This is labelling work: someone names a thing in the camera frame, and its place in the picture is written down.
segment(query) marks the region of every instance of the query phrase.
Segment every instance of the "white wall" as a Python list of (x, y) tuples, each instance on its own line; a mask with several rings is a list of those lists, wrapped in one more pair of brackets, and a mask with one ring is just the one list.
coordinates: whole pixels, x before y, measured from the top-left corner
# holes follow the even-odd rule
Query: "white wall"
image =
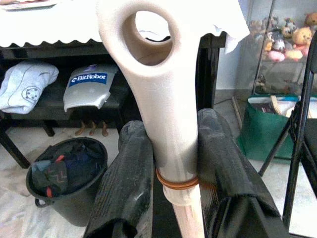
[[(247, 20), (249, 6), (252, 0), (239, 0), (239, 4)], [(218, 65), (218, 76), (217, 76), (217, 89), (235, 89), (236, 88), (236, 75), (238, 70), (240, 52), (242, 42), (237, 45), (237, 48), (226, 54), (224, 48), (220, 49), (219, 65)]]

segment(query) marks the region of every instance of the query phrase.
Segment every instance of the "stuffed toy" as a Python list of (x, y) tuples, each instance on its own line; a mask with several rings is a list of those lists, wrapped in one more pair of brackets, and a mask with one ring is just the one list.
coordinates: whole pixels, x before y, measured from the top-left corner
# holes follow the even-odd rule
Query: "stuffed toy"
[(292, 38), (292, 30), (289, 26), (283, 26), (282, 34), (284, 38)]
[(250, 21), (249, 30), (250, 30), (251, 36), (254, 36), (257, 33), (260, 33), (263, 30), (262, 29), (262, 22), (259, 20), (258, 21), (256, 21), (256, 20)]
[(317, 12), (309, 13), (306, 15), (305, 26), (309, 26), (312, 35), (317, 31)]
[(289, 17), (285, 18), (284, 20), (286, 22), (285, 27), (288, 27), (291, 33), (293, 33), (297, 29), (295, 22)]
[[(266, 17), (262, 20), (262, 28), (263, 29), (266, 28), (267, 21), (268, 21), (268, 17)], [(269, 24), (268, 24), (268, 29), (272, 30), (272, 29), (278, 28), (278, 22), (279, 22), (278, 17), (276, 17), (276, 16), (271, 17)]]
[(288, 41), (284, 41), (284, 44), (285, 44), (285, 50), (286, 51), (290, 51), (293, 49), (293, 45), (291, 43), (289, 43)]
[(272, 42), (271, 40), (267, 39), (267, 40), (265, 41), (265, 48), (264, 48), (264, 50), (267, 51), (267, 52), (269, 52), (269, 51), (272, 50), (272, 46), (273, 46), (273, 42)]
[(285, 52), (285, 57), (287, 59), (299, 61), (303, 57), (303, 54), (300, 50), (290, 50)]
[(274, 62), (281, 62), (285, 60), (285, 55), (279, 51), (270, 51), (267, 56)]
[(312, 32), (309, 27), (302, 27), (293, 32), (292, 39), (294, 41), (294, 48), (301, 50), (306, 55), (309, 45), (312, 40)]
[(275, 51), (284, 52), (285, 43), (281, 29), (274, 29), (268, 32), (267, 37), (272, 41), (272, 49)]

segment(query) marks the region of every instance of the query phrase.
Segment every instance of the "green bag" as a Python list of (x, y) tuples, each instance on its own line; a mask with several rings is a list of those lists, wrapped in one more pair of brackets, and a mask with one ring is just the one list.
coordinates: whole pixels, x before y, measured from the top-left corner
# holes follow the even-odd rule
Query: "green bag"
[[(249, 102), (252, 98), (270, 100), (269, 96), (262, 95), (248, 98), (244, 121), (237, 143), (248, 159), (264, 161), (281, 134), (288, 118), (255, 109)], [(293, 141), (288, 135), (275, 157), (290, 160), (292, 150)]]

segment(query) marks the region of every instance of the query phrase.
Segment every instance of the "chair leg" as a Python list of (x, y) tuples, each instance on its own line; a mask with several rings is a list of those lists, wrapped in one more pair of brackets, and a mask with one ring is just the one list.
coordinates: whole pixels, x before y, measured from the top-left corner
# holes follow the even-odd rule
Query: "chair leg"
[(270, 164), (270, 162), (273, 160), (275, 154), (277, 153), (277, 151), (279, 150), (279, 148), (282, 146), (282, 144), (284, 143), (286, 137), (288, 136), (288, 131), (291, 127), (291, 119), (289, 119), (285, 125), (285, 127), (282, 130), (282, 133), (279, 135), (276, 143), (274, 144), (273, 148), (271, 149), (269, 155), (267, 156), (267, 158), (265, 159), (260, 171), (259, 171), (259, 175), (262, 177), (264, 172), (266, 171), (268, 165)]
[(299, 168), (299, 162), (301, 160), (301, 152), (302, 152), (301, 148), (296, 148), (295, 146), (292, 160), (291, 160), (291, 165), (289, 168), (285, 203), (284, 203), (283, 216), (282, 216), (283, 223), (286, 226), (287, 230), (289, 230), (289, 225), (291, 222), (298, 168)]
[(19, 149), (15, 146), (15, 144), (7, 136), (7, 134), (2, 128), (0, 128), (0, 144), (4, 146), (4, 148), (9, 152), (9, 154), (23, 169), (27, 169), (30, 166), (30, 162), (19, 151)]

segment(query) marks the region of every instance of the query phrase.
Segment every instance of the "marble floor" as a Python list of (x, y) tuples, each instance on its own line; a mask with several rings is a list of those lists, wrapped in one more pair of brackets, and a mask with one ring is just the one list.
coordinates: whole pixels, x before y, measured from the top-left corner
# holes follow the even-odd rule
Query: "marble floor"
[[(230, 99), (231, 93), (216, 94), (216, 102)], [(230, 124), (233, 135), (239, 134), (237, 119), (230, 100), (216, 104), (215, 109), (224, 115)], [(34, 161), (49, 145), (75, 137), (75, 128), (55, 128), (55, 136), (47, 137), (41, 128), (10, 128), (8, 136), (17, 145), (29, 161)], [(103, 137), (97, 129), (93, 138), (101, 141), (108, 151), (108, 164), (116, 154), (118, 133), (109, 129), (109, 136)], [(262, 164), (251, 160), (258, 170)], [(289, 165), (273, 162), (270, 164), (263, 180), (282, 212)], [(51, 207), (37, 208), (34, 197), (25, 185), (27, 170), (18, 166), (7, 151), (0, 146), (0, 238), (80, 238), (85, 228), (76, 227), (65, 221)], [(315, 198), (305, 172), (300, 166), (296, 188), (293, 216), (290, 232), (309, 237), (317, 237), (317, 199)]]

